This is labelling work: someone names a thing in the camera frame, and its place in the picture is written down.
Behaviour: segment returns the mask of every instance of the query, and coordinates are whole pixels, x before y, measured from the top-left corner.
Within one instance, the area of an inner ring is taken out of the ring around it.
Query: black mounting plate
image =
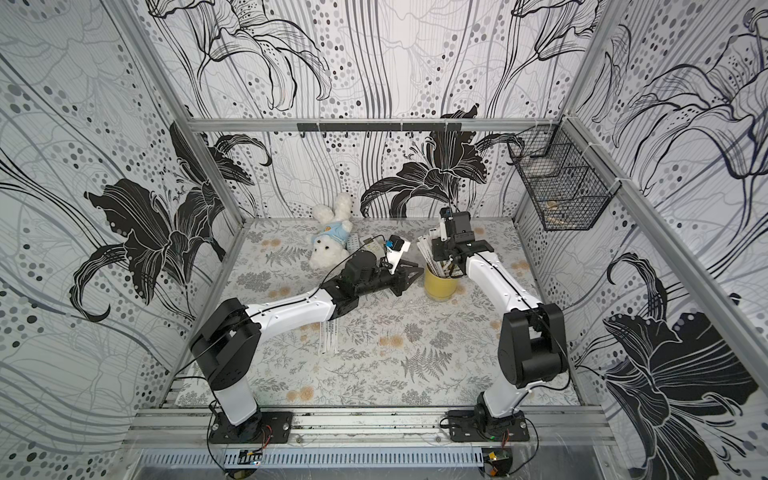
[[[260,422],[253,422],[250,425],[242,424],[237,427],[239,435],[233,433],[233,427],[229,427],[229,421],[224,412],[217,413],[215,422],[216,425],[221,426],[216,430],[211,429],[208,434],[208,442],[214,445],[261,442],[262,432],[269,432],[267,425],[272,429],[270,444],[288,443],[288,435],[290,435],[293,424],[293,412],[262,411]]]
[[[500,442],[502,435],[507,430],[509,430],[507,442],[527,442],[531,439],[528,423],[522,412],[503,419],[493,419],[493,424],[487,425],[484,432],[478,428],[477,418],[473,410],[449,410],[446,416],[451,427],[451,440],[453,442]]]

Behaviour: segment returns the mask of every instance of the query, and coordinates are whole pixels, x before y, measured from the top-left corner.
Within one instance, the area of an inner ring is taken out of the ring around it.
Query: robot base
[[[453,442],[501,441],[509,431],[508,442],[527,442],[531,439],[525,415],[518,410],[510,416],[495,419],[488,414],[482,394],[475,410],[449,410],[451,440]]]
[[[217,412],[213,428],[208,434],[208,442],[222,443],[258,443],[264,432],[270,433],[270,444],[288,443],[288,435],[293,422],[293,412],[256,412],[238,426],[230,423],[224,412]]]

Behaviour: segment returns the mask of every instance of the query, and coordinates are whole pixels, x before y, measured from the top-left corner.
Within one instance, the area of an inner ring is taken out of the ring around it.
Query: enclosure wall
[[[545,232],[527,202],[518,231],[633,478],[768,475],[765,393],[618,200],[585,232]]]
[[[242,134],[207,134],[211,146],[237,135]],[[224,175],[247,217],[311,217],[314,205],[333,205],[338,192],[352,195],[355,217],[434,217],[446,204],[473,217],[510,217],[525,193],[503,143],[506,134],[247,136],[258,143],[233,149],[227,169],[236,173]],[[371,156],[372,161],[365,160]]]
[[[513,214],[523,189],[491,132],[299,137],[273,119],[557,119],[604,2],[133,2],[194,118],[264,133],[229,158],[247,217],[307,217],[339,192],[355,216],[430,217],[446,204]],[[210,134],[210,146],[219,134]]]
[[[236,224],[100,2],[3,2],[0,26],[0,473],[100,478]]]
[[[572,112],[763,341],[766,17],[757,1],[629,1]],[[582,393],[637,475],[768,476],[764,392],[621,205],[587,233],[544,233],[531,207],[519,218],[541,288],[565,307]]]

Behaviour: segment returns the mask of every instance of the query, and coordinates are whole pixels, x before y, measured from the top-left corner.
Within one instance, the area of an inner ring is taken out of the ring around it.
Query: metal vent grille
[[[421,448],[274,448],[261,459],[261,466],[238,465],[239,449],[224,451],[224,468],[393,468],[393,467],[479,467],[479,447]],[[141,456],[144,467],[216,468],[205,449],[151,449]]]

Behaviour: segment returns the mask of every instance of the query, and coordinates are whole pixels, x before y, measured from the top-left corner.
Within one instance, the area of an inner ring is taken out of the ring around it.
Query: blue shirt on plush toy
[[[346,240],[349,238],[349,232],[344,230],[341,226],[341,222],[331,222],[324,225],[320,233],[312,237],[312,243],[315,243],[317,237],[327,235],[333,238],[335,241],[341,243],[342,247],[346,248]]]

